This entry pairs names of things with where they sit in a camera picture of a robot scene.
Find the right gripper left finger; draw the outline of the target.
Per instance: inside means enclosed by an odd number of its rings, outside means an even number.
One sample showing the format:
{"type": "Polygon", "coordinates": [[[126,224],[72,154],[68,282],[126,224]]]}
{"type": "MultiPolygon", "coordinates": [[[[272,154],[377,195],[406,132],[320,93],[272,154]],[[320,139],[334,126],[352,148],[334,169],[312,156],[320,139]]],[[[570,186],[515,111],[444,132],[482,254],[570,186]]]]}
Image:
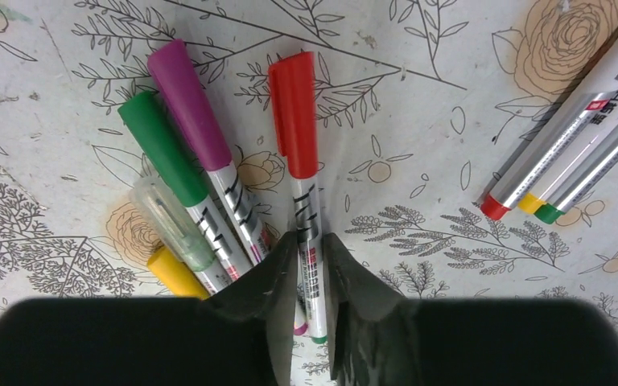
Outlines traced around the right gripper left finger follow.
{"type": "Polygon", "coordinates": [[[297,252],[296,232],[284,233],[259,265],[204,301],[204,385],[290,384],[297,252]]]}

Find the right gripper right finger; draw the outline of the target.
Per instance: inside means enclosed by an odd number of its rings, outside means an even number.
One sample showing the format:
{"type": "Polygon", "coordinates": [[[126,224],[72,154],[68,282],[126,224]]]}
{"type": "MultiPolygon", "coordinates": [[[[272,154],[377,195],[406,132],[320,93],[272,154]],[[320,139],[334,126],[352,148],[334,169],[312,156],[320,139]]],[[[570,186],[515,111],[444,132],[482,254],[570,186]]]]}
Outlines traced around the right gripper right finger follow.
{"type": "Polygon", "coordinates": [[[403,297],[365,268],[335,233],[323,237],[328,353],[338,385],[409,385],[403,297]]]}

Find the green cap yellow-end marker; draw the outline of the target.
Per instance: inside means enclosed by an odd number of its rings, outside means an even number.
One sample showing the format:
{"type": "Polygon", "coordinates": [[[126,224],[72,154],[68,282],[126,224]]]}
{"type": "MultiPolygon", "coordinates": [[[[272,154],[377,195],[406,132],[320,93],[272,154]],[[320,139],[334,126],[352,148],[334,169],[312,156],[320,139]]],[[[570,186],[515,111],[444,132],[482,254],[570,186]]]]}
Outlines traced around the green cap yellow-end marker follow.
{"type": "Polygon", "coordinates": [[[518,207],[552,224],[567,214],[618,160],[618,102],[596,114],[591,123],[558,156],[518,207]]]}

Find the black cap marker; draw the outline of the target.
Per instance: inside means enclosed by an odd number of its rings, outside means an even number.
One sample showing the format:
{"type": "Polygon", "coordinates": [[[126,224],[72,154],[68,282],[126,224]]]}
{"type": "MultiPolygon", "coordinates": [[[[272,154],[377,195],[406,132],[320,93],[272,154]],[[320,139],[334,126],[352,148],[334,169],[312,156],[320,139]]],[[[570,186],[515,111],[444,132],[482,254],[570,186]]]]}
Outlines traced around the black cap marker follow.
{"type": "Polygon", "coordinates": [[[578,166],[554,198],[542,205],[534,215],[546,224],[552,224],[585,196],[618,163],[618,130],[611,133],[592,154],[578,166]]]}

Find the purple cap marker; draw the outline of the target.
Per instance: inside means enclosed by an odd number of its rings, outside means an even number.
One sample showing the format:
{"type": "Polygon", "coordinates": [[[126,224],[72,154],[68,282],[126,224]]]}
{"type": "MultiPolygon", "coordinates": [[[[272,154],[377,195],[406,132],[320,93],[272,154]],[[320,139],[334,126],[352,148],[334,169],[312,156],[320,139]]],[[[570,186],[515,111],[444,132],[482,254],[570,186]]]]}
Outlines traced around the purple cap marker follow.
{"type": "Polygon", "coordinates": [[[515,73],[531,92],[564,100],[484,197],[480,210],[492,220],[518,205],[618,91],[616,2],[538,1],[524,32],[515,73]]]}
{"type": "Polygon", "coordinates": [[[183,137],[207,171],[251,264],[258,265],[271,252],[270,235],[237,172],[184,41],[175,39],[151,54],[148,69],[183,137]]]}

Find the red cap marker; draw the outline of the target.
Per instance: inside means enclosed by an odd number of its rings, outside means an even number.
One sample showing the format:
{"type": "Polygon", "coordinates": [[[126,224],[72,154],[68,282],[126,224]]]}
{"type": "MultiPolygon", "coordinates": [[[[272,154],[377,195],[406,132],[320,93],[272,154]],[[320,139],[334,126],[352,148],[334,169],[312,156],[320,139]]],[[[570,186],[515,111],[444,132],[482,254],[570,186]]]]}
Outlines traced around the red cap marker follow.
{"type": "Polygon", "coordinates": [[[324,344],[328,340],[328,323],[313,53],[301,52],[271,65],[269,81],[278,150],[290,173],[307,333],[314,343],[324,344]]]}

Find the clear cap pen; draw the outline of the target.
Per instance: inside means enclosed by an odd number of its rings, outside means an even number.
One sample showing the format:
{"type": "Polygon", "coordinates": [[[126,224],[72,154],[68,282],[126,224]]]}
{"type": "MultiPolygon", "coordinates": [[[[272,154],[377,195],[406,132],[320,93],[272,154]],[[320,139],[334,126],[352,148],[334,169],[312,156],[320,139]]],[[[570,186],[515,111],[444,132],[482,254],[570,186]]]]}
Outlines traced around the clear cap pen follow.
{"type": "Polygon", "coordinates": [[[140,179],[130,191],[130,200],[208,294],[216,294],[232,283],[195,222],[163,180],[140,179]]]}

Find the yellow cap marker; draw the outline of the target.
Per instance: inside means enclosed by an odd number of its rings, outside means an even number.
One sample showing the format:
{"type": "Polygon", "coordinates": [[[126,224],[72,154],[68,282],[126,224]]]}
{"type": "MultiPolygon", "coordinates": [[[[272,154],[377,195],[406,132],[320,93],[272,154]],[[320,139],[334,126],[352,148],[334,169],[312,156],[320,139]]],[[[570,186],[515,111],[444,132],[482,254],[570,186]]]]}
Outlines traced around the yellow cap marker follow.
{"type": "Polygon", "coordinates": [[[209,292],[195,274],[166,247],[157,250],[146,267],[178,297],[207,299],[209,292]]]}

